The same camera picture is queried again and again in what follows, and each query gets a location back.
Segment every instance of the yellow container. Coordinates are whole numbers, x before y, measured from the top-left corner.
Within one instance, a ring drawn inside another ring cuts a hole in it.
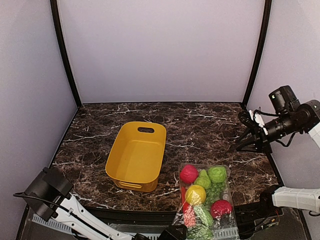
[[[122,126],[105,165],[117,187],[147,193],[156,189],[166,135],[166,128],[157,123],[132,121]]]

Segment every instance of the dark marble surface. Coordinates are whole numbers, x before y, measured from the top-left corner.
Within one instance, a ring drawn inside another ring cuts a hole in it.
[[[131,211],[176,211],[180,205],[180,163],[227,165],[235,205],[259,201],[277,179],[267,157],[236,152],[244,130],[238,103],[102,103],[82,106],[53,161],[73,184],[81,204]],[[150,193],[120,189],[105,172],[121,126],[131,121],[166,127],[167,138],[158,186]]]

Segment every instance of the plastic bag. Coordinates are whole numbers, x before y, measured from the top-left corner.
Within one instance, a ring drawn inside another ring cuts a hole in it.
[[[181,207],[173,225],[184,224],[188,240],[239,240],[225,165],[183,163],[179,168]]]

